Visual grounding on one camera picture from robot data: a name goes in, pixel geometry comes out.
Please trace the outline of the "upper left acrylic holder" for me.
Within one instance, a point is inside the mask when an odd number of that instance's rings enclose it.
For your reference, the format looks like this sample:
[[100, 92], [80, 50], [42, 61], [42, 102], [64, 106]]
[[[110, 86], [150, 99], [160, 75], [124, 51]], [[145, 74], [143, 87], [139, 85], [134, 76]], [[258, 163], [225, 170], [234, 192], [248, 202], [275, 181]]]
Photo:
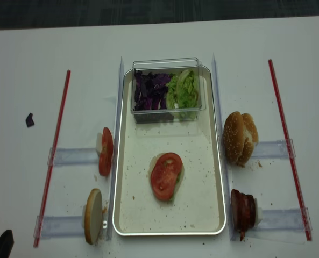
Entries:
[[49, 166], [68, 166], [97, 164], [99, 156], [94, 148], [51, 148], [47, 164]]

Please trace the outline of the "acrylic holder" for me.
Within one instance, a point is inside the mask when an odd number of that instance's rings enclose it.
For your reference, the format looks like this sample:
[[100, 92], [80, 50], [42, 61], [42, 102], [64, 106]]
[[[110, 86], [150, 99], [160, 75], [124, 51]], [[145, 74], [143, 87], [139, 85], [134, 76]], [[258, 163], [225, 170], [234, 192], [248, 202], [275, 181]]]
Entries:
[[47, 164], [49, 166], [68, 166], [97, 164], [99, 156], [94, 148], [51, 148]]
[[251, 154], [252, 159], [294, 159], [295, 157], [292, 139], [259, 142]]
[[34, 238], [83, 237], [82, 216], [37, 216]]
[[[307, 240], [300, 208], [262, 209], [262, 211], [263, 219], [261, 223], [248, 231], [250, 237], [283, 242], [304, 242]], [[312, 232], [309, 211], [308, 219]]]

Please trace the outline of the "red strip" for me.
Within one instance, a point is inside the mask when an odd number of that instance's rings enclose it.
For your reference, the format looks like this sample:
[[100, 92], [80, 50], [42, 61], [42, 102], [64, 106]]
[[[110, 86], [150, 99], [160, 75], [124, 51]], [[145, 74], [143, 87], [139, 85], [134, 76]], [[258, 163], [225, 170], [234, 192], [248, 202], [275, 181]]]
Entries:
[[288, 154], [289, 154], [290, 166], [291, 166], [291, 170], [292, 170], [292, 174], [293, 174], [293, 180], [294, 180], [294, 184], [295, 184], [296, 194], [297, 194], [299, 206], [301, 209], [301, 216], [302, 216], [302, 220], [303, 220], [303, 224], [304, 224], [304, 228], [305, 228], [304, 232], [305, 232], [307, 241], [312, 241], [313, 239], [312, 239], [312, 233], [311, 233], [311, 226], [310, 226], [309, 219], [308, 219], [308, 211], [306, 210], [306, 206], [304, 203], [301, 185], [300, 185], [300, 181], [299, 181], [299, 176], [297, 173], [297, 167], [296, 167], [296, 163], [295, 163], [295, 155], [293, 153], [294, 146], [293, 146], [293, 143], [292, 143], [291, 138], [289, 136], [289, 131], [288, 131], [287, 123], [286, 123], [285, 113], [284, 113], [283, 106], [282, 106], [280, 91], [279, 91], [278, 82], [277, 82], [272, 59], [268, 60], [268, 66], [270, 69], [274, 93], [275, 93], [275, 97], [277, 100], [277, 105], [278, 105], [279, 114], [280, 114], [280, 120], [281, 120], [283, 134], [284, 134], [285, 142], [286, 142], [286, 147], [287, 147]]
[[39, 246], [40, 233], [41, 233], [41, 229], [42, 229], [42, 222], [43, 222], [44, 215], [45, 215], [47, 196], [48, 196], [49, 185], [50, 185], [51, 176], [52, 176], [53, 159], [55, 156], [55, 151], [56, 151], [58, 140], [59, 140], [60, 127], [61, 127], [62, 116], [63, 116], [63, 112], [64, 112], [64, 108], [65, 108], [65, 102], [66, 102], [66, 97], [67, 97], [67, 92], [68, 92], [68, 87], [69, 87], [70, 75], [71, 75], [71, 71], [67, 70], [66, 79], [65, 79], [65, 86], [63, 89], [63, 93], [62, 93], [60, 110], [59, 110], [58, 119], [57, 119], [56, 128], [55, 128], [54, 139], [53, 139], [51, 150], [49, 151], [46, 182], [45, 182], [44, 192], [43, 192], [42, 201], [41, 201], [40, 213], [39, 213], [39, 216], [37, 218], [36, 227], [35, 227], [35, 231], [34, 231], [34, 243], [33, 243], [34, 248], [38, 248], [38, 246]]

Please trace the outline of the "white pusher block meat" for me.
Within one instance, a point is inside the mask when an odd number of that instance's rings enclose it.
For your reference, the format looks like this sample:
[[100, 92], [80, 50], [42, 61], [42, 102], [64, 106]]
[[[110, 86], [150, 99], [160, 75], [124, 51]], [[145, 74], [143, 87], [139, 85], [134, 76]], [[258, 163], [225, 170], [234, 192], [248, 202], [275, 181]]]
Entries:
[[256, 210], [254, 227], [256, 227], [261, 223], [261, 221], [263, 219], [263, 211], [262, 211], [262, 208], [258, 204], [257, 198], [254, 199], [254, 202], [255, 202], [255, 210]]

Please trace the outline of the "black object bottom left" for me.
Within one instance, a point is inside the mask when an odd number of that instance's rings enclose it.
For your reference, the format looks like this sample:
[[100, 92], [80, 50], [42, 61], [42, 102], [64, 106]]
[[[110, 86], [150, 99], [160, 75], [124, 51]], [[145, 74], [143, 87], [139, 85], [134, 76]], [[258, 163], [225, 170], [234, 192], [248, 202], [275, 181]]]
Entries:
[[9, 258], [14, 245], [12, 230], [4, 231], [0, 236], [0, 258]]

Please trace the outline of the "standing bun half left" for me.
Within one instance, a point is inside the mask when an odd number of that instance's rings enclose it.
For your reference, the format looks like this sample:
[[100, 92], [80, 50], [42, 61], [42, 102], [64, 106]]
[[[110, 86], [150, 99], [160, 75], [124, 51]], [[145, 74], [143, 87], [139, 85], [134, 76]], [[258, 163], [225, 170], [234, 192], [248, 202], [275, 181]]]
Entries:
[[84, 235], [86, 242], [93, 245], [100, 233], [102, 224], [102, 194], [97, 188], [89, 194], [84, 214]]

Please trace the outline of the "stack of meat slices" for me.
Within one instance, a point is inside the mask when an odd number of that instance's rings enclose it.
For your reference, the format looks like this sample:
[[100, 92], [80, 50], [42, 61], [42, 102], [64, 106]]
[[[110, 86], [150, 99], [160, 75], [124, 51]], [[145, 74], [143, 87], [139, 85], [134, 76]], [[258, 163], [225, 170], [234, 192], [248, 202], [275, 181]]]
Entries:
[[234, 229], [240, 233], [240, 241], [243, 241], [245, 233], [256, 224], [255, 198], [252, 195], [246, 195], [232, 189], [230, 199]]

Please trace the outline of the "green lettuce leaves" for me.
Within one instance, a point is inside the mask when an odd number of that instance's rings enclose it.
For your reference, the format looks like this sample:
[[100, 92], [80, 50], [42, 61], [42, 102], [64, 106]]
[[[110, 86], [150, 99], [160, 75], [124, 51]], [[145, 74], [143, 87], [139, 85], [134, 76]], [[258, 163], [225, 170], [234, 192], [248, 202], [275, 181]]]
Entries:
[[165, 96], [166, 108], [168, 110], [197, 108], [199, 92], [194, 71], [186, 69], [179, 75], [171, 73], [169, 78], [171, 80], [166, 83], [168, 88]]

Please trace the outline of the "right red strip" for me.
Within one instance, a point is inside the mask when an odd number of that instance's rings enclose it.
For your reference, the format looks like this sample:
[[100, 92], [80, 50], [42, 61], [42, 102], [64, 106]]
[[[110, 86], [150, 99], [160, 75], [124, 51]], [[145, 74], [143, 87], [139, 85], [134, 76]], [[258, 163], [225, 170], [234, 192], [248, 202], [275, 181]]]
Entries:
[[309, 219], [308, 219], [308, 211], [306, 210], [306, 206], [304, 203], [301, 185], [300, 185], [300, 181], [299, 181], [299, 176], [297, 173], [297, 167], [296, 167], [296, 163], [295, 163], [295, 155], [293, 153], [294, 146], [293, 146], [293, 143], [292, 143], [291, 138], [289, 136], [289, 131], [288, 131], [287, 123], [286, 123], [285, 113], [284, 113], [283, 106], [282, 106], [280, 91], [279, 91], [278, 82], [277, 82], [272, 59], [268, 60], [268, 66], [270, 69], [274, 93], [275, 93], [275, 97], [277, 100], [277, 105], [278, 105], [279, 114], [280, 114], [280, 120], [281, 120], [283, 134], [284, 134], [285, 142], [286, 142], [286, 147], [287, 147], [288, 154], [289, 154], [290, 166], [291, 166], [291, 170], [292, 170], [292, 174], [293, 174], [293, 180], [294, 180], [294, 184], [295, 184], [296, 194], [297, 194], [299, 206], [301, 209], [301, 216], [302, 216], [302, 220], [303, 220], [303, 224], [304, 224], [304, 228], [305, 228], [304, 232], [305, 232], [307, 241], [312, 241], [313, 239], [312, 239], [312, 233], [311, 233], [311, 226], [310, 226]]

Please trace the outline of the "white pusher block tomato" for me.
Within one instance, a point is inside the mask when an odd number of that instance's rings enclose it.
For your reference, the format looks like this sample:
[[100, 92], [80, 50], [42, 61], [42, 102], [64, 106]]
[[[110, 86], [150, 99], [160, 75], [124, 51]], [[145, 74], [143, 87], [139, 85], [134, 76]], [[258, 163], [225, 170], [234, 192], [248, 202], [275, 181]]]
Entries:
[[96, 149], [97, 155], [100, 156], [100, 154], [102, 152], [102, 149], [103, 149], [103, 146], [102, 146], [102, 133], [100, 133], [100, 132], [97, 134], [95, 149]]

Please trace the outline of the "lettuce under tomato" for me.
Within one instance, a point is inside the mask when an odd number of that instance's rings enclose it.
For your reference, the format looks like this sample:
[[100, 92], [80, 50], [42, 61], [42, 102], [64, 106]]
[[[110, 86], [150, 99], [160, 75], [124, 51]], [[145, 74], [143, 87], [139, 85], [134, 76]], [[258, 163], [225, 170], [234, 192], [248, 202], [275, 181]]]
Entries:
[[178, 176], [177, 176], [173, 195], [172, 195], [171, 198], [169, 199], [170, 202], [173, 202], [173, 201], [174, 201], [175, 195], [176, 195], [177, 191], [179, 190], [179, 187], [180, 187], [181, 181], [182, 181], [182, 174], [183, 174], [183, 172], [180, 172], [180, 173], [178, 174]]

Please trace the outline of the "purple cabbage scrap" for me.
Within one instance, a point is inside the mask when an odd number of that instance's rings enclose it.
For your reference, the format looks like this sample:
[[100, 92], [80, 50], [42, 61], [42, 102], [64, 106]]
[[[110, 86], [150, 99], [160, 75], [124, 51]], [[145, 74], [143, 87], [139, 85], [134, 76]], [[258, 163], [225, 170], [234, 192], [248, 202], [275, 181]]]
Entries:
[[27, 128], [34, 126], [33, 113], [29, 113], [25, 121]]

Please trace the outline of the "clear plastic salad container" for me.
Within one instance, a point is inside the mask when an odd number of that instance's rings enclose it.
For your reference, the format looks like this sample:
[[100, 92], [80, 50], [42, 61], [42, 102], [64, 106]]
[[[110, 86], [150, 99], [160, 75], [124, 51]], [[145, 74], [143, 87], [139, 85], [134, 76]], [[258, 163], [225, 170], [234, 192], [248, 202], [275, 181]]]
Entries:
[[205, 109], [203, 66], [198, 58], [135, 61], [130, 111], [135, 121], [193, 121]]

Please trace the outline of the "lower left acrylic holder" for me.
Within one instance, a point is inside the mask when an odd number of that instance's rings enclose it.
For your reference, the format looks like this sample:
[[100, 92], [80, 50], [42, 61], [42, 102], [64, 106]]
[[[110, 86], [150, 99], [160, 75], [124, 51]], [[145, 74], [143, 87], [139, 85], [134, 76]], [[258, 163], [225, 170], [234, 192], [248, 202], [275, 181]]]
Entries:
[[82, 216], [37, 216], [34, 238], [83, 237]]

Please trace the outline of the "purple cabbage leaves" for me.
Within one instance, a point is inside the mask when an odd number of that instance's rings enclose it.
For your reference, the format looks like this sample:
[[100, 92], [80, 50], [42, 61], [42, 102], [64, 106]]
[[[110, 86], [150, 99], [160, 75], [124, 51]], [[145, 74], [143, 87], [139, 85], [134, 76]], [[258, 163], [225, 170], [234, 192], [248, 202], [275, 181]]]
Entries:
[[145, 75], [141, 70], [134, 71], [136, 89], [134, 91], [134, 111], [163, 110], [166, 108], [167, 84], [172, 76], [166, 73]]

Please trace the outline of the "left red strip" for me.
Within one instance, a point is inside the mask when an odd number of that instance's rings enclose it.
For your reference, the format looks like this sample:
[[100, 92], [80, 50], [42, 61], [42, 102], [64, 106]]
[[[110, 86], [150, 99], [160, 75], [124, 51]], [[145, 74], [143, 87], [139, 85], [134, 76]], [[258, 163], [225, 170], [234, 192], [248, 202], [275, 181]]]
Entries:
[[41, 201], [40, 213], [39, 213], [39, 216], [37, 218], [36, 227], [35, 227], [35, 231], [34, 231], [34, 243], [33, 243], [34, 248], [38, 248], [38, 246], [39, 246], [40, 233], [41, 233], [41, 229], [42, 229], [42, 222], [43, 222], [44, 215], [45, 215], [47, 196], [48, 196], [49, 185], [50, 185], [51, 176], [52, 176], [53, 159], [55, 156], [55, 151], [56, 151], [58, 140], [59, 140], [60, 127], [61, 127], [62, 116], [63, 116], [63, 112], [64, 112], [64, 108], [65, 108], [65, 102], [66, 102], [66, 97], [67, 97], [67, 92], [68, 92], [68, 87], [69, 87], [70, 75], [71, 75], [71, 71], [67, 70], [66, 79], [65, 79], [65, 86], [63, 89], [63, 93], [62, 93], [60, 110], [59, 110], [58, 119], [57, 119], [56, 128], [55, 128], [54, 139], [53, 139], [51, 150], [49, 151], [46, 182], [45, 182], [44, 192], [43, 192], [42, 201]]

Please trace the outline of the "standing tomato slices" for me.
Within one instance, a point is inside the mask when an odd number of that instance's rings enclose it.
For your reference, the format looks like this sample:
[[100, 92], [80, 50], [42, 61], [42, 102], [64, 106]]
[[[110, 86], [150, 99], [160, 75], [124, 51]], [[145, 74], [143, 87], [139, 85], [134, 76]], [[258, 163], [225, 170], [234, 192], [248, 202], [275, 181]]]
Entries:
[[107, 127], [104, 127], [103, 129], [101, 144], [102, 150], [98, 164], [99, 174], [101, 176], [107, 177], [110, 174], [114, 151], [114, 141], [111, 132]]

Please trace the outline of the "lower right acrylic holder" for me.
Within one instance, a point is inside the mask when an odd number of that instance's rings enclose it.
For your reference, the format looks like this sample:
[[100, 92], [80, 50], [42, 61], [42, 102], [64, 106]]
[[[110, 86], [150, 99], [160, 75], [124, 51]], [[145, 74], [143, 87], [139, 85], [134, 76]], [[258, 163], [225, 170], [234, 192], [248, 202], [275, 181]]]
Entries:
[[[248, 231], [250, 237], [283, 242], [304, 242], [307, 240], [300, 208], [262, 209], [262, 211], [263, 219], [261, 223]], [[309, 211], [308, 219], [312, 232]]]

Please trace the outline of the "upper right acrylic holder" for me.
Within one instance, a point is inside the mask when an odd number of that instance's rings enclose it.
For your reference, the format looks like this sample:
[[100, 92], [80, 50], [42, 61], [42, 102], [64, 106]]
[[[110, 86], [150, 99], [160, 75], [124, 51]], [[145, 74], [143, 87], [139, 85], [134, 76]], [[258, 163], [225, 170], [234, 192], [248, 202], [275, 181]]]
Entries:
[[292, 139], [259, 142], [251, 154], [252, 159], [294, 159], [295, 157]]

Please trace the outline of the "sesame burger buns right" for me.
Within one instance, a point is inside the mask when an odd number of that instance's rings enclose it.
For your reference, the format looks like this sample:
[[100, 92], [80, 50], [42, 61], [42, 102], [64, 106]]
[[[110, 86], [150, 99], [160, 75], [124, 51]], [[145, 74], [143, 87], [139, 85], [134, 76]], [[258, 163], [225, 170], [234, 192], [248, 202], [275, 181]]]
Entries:
[[259, 142], [257, 127], [249, 113], [231, 113], [223, 128], [225, 156], [230, 164], [245, 167]]

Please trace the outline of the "white rectangular serving tray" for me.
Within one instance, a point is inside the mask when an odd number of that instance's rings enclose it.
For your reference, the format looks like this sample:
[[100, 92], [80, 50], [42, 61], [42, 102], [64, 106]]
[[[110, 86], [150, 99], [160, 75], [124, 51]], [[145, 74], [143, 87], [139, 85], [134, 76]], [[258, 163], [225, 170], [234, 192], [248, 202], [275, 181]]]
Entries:
[[[193, 121], [137, 124], [131, 113], [132, 73], [122, 81], [122, 112], [116, 144], [113, 226], [122, 236], [216, 235], [226, 224], [213, 84], [202, 70], [205, 104]], [[183, 164], [173, 200], [155, 198], [151, 168], [158, 155], [173, 152]]]

